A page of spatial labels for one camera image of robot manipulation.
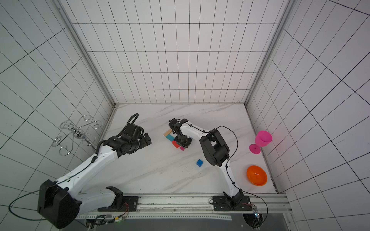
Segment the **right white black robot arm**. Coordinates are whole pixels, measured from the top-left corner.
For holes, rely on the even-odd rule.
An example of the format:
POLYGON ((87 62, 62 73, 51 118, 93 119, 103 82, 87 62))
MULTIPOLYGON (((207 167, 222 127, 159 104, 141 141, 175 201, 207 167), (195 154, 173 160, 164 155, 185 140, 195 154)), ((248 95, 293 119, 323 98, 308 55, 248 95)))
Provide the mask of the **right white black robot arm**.
POLYGON ((224 206, 236 210, 244 197, 243 190, 235 182, 235 177, 229 166, 230 149, 217 128, 206 131, 192 125, 187 119, 169 120, 169 127, 176 135, 174 141, 181 148, 188 148, 192 141, 198 140, 205 159, 212 166, 222 171, 228 183, 228 192, 224 192, 224 206))

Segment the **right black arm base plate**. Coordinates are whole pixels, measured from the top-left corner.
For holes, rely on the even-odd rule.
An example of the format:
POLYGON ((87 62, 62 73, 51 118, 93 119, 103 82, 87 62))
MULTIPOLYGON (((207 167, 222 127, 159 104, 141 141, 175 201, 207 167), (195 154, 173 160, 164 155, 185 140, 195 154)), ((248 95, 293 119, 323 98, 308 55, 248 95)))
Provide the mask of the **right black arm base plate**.
POLYGON ((225 196, 213 196, 211 203, 214 207, 214 211, 219 212, 234 212, 234 211, 252 211, 252 206, 250 202, 250 198, 248 196, 243 196, 241 202, 234 206, 233 208, 229 208, 226 204, 226 197, 225 196))

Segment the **natural wood block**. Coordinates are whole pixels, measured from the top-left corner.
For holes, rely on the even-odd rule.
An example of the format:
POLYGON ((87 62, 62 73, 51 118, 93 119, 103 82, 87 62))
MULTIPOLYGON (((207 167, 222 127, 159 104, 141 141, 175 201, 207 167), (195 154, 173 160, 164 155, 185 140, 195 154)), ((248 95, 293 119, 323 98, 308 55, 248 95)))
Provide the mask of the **natural wood block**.
POLYGON ((164 136, 167 137, 168 135, 170 135, 172 133, 172 129, 169 129, 168 131, 166 131, 164 133, 164 136))

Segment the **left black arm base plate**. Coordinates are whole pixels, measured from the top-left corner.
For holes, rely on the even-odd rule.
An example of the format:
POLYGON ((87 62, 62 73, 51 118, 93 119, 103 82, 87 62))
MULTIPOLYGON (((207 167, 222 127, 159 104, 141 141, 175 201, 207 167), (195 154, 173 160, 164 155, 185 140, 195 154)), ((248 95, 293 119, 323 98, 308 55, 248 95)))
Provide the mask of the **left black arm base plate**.
POLYGON ((112 205, 101 207, 99 212, 135 212, 138 204, 138 196, 118 196, 114 199, 112 205))

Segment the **teal block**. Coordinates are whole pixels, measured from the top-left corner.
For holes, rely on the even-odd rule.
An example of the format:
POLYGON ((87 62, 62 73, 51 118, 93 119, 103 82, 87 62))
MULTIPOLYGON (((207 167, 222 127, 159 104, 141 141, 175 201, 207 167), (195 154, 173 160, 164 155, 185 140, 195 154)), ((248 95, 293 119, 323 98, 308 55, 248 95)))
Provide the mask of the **teal block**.
POLYGON ((168 135, 166 136, 166 138, 167 138, 168 140, 170 140, 171 142, 172 142, 172 141, 174 141, 174 137, 173 137, 172 135, 170 135, 170 134, 168 134, 168 135))

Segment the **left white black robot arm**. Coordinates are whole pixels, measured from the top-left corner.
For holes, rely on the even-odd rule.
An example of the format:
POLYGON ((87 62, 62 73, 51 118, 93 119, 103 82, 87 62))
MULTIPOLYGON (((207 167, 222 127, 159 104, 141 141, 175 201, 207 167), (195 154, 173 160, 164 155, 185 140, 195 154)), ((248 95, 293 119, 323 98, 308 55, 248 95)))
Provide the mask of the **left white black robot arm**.
POLYGON ((47 180, 40 186, 37 212, 56 228, 69 225, 77 216, 96 210, 120 212, 126 208, 123 192, 107 186, 96 193, 81 193, 83 187, 99 172, 121 156, 133 154, 151 144, 144 129, 128 123, 117 135, 102 140, 95 154, 56 181, 47 180))

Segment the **dark blue cube block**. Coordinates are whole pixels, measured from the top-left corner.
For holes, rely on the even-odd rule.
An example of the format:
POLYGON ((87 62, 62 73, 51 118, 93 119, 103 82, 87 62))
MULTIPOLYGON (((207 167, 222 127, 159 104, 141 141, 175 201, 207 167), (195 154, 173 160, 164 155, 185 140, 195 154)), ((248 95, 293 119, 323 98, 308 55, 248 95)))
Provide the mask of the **dark blue cube block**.
POLYGON ((203 161, 199 159, 197 161, 196 165, 199 166, 199 167, 201 167, 203 165, 203 161))

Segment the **red block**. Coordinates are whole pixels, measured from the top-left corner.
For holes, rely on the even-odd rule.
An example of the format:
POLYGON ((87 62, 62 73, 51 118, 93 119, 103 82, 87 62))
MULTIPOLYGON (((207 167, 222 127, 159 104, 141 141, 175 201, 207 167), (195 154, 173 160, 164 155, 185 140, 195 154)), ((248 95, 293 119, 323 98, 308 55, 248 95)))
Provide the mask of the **red block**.
POLYGON ((178 149, 180 147, 180 145, 176 141, 172 141, 172 144, 174 145, 174 147, 176 149, 178 149))

